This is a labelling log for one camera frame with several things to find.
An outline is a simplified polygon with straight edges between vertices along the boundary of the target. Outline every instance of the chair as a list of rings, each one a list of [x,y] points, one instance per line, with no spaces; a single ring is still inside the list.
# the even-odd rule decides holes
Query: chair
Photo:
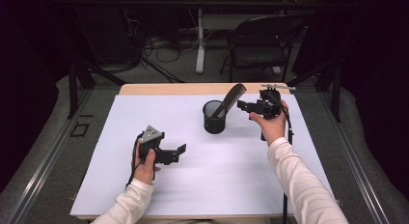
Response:
[[[258,16],[243,21],[229,40],[229,53],[220,73],[223,73],[230,58],[230,82],[234,69],[265,70],[273,67],[284,68],[281,78],[284,82],[292,41],[305,26],[305,22],[294,15]]]

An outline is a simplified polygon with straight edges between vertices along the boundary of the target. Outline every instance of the black cup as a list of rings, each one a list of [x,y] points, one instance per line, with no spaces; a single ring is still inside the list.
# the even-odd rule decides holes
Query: black cup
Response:
[[[215,118],[211,117],[221,104],[222,101],[220,100],[212,100],[204,105],[204,129],[208,133],[218,134],[226,127],[226,110],[222,110]]]

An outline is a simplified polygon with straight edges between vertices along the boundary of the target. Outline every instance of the white paper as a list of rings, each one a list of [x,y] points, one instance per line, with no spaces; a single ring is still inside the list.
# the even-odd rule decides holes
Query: white paper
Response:
[[[224,95],[116,96],[95,147],[71,215],[101,215],[124,191],[135,139],[148,125],[165,132],[163,150],[186,144],[178,163],[161,165],[146,216],[277,215],[283,190],[267,161],[259,126],[236,105],[220,134],[204,129],[203,106]],[[240,99],[256,102],[258,94]],[[290,110],[293,147],[331,191],[313,141],[293,95],[282,95]]]

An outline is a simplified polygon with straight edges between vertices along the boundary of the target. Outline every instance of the black handheld device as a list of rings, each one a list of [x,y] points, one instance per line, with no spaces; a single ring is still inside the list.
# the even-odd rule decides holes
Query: black handheld device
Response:
[[[179,156],[186,152],[186,144],[178,147],[176,150],[162,150],[159,148],[160,141],[165,138],[165,132],[160,132],[152,126],[148,126],[145,131],[142,131],[135,140],[135,144],[133,147],[133,155],[132,155],[132,172],[129,177],[128,186],[133,179],[133,175],[135,173],[136,168],[139,166],[140,163],[145,162],[147,159],[148,153],[150,149],[155,151],[155,160],[153,163],[153,179],[155,178],[155,165],[157,163],[162,163],[165,165],[169,165],[174,162],[178,162]],[[139,158],[141,159],[140,163],[135,165],[135,154],[136,154],[136,147],[138,144],[138,140],[140,140],[139,146]]]
[[[270,87],[269,85],[266,87],[267,89],[259,91],[259,99],[256,103],[239,100],[237,107],[247,113],[255,112],[262,115],[265,120],[271,120],[279,116],[283,108],[280,103],[280,92],[277,91],[275,87]]]

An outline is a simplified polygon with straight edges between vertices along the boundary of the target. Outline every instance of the white sleeve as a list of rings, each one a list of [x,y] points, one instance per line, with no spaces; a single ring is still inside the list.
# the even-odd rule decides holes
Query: white sleeve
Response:
[[[334,197],[284,137],[269,146],[268,160],[298,223],[348,223]]]
[[[150,204],[153,185],[133,179],[125,192],[117,197],[114,206],[99,216],[94,224],[135,224]]]

